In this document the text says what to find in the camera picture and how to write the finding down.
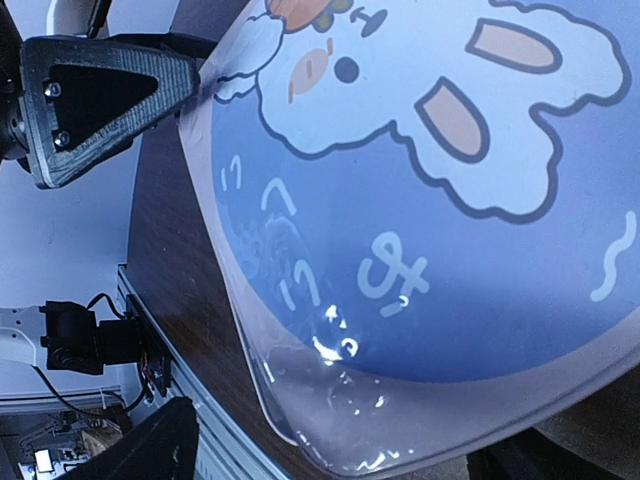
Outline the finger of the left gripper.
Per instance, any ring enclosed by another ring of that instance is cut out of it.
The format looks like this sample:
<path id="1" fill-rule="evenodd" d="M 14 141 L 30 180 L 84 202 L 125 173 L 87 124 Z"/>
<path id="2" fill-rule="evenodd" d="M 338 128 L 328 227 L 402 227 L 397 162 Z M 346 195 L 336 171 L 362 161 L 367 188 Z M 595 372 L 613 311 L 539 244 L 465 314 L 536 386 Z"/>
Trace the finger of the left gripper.
<path id="1" fill-rule="evenodd" d="M 38 188 L 77 180 L 197 93 L 196 60 L 174 39 L 46 36 L 23 43 L 19 105 Z"/>

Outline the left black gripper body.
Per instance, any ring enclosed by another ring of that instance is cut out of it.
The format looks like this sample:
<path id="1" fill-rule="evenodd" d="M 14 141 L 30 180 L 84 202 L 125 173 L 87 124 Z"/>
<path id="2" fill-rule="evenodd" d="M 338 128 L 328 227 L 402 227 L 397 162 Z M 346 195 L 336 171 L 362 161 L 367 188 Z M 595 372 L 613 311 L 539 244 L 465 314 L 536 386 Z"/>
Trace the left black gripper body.
<path id="1" fill-rule="evenodd" d="M 4 1 L 1 2 L 1 161 L 15 161 L 31 172 L 19 98 L 22 37 Z"/>

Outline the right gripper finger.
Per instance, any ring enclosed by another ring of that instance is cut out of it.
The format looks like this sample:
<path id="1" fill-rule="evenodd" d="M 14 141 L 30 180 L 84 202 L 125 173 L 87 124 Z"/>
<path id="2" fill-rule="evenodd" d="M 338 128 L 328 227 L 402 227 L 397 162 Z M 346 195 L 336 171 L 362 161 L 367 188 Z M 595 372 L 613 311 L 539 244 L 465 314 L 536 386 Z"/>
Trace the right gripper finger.
<path id="1" fill-rule="evenodd" d="M 176 397 L 121 440 L 62 477 L 66 480 L 185 479 L 195 477 L 199 442 L 196 409 Z"/>

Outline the bunny print tin lid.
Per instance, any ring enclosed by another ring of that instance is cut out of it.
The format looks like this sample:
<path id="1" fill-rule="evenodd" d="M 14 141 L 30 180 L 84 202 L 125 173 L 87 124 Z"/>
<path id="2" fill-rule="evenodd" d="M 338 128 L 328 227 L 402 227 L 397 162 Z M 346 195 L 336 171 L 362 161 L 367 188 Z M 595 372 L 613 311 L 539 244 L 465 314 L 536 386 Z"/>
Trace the bunny print tin lid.
<path id="1" fill-rule="evenodd" d="M 388 477 L 639 362 L 635 1 L 252 1 L 180 136 L 293 441 Z"/>

